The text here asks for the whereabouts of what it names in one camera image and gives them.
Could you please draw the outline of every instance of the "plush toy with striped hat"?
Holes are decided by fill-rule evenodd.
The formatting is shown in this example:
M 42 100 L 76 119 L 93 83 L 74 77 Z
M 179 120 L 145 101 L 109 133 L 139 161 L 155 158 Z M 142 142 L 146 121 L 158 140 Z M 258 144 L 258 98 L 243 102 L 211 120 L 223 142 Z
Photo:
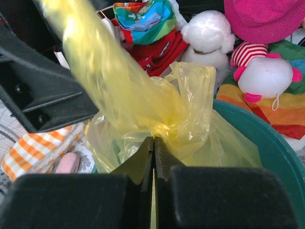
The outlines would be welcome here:
M 238 67 L 233 76 L 246 102 L 276 98 L 272 103 L 276 110 L 279 96 L 291 82 L 301 81 L 303 75 L 279 53 L 268 53 L 267 48 L 265 44 L 243 42 L 232 53 L 230 65 Z

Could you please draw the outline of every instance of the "striped blanket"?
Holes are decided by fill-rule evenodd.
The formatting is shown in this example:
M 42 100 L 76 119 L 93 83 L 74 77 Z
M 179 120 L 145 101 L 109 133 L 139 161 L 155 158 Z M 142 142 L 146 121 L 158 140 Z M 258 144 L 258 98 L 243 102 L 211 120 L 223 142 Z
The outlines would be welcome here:
M 240 106 L 269 123 L 280 134 L 295 139 L 305 136 L 305 47 L 281 41 L 269 45 L 269 52 L 278 52 L 291 65 L 303 73 L 300 83 L 292 83 L 280 96 L 279 108 L 272 110 L 274 99 L 263 99 L 252 104 L 244 101 L 244 94 L 238 88 L 233 76 L 226 78 L 216 98 Z

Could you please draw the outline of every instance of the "hat brim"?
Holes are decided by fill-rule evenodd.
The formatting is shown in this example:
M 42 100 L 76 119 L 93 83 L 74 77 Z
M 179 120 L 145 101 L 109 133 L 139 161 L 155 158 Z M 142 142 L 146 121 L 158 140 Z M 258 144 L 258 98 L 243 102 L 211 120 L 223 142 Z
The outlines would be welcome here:
M 245 42 L 269 44 L 285 39 L 295 32 L 305 17 L 305 1 L 280 20 L 257 27 L 246 27 L 234 8 L 233 0 L 224 1 L 225 16 L 232 31 Z

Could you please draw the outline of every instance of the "translucent bag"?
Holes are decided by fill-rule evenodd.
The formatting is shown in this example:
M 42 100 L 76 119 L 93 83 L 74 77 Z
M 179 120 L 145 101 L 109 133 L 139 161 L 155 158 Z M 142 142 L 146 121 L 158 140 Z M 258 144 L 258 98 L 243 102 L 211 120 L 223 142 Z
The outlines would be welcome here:
M 174 63 L 165 79 L 149 78 L 89 2 L 39 1 L 71 72 L 100 110 L 87 134 L 99 172 L 113 171 L 147 136 L 162 137 L 188 166 L 262 166 L 257 147 L 212 109 L 213 67 Z

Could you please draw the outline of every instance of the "white stuffed dog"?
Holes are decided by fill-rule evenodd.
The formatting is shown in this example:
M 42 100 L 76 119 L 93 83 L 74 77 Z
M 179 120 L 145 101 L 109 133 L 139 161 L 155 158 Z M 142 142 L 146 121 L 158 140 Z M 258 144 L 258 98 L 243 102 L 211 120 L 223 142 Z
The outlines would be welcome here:
M 183 39 L 190 44 L 181 61 L 214 66 L 217 89 L 229 73 L 226 54 L 234 49 L 235 36 L 231 33 L 229 21 L 222 13 L 208 10 L 193 17 L 181 32 Z

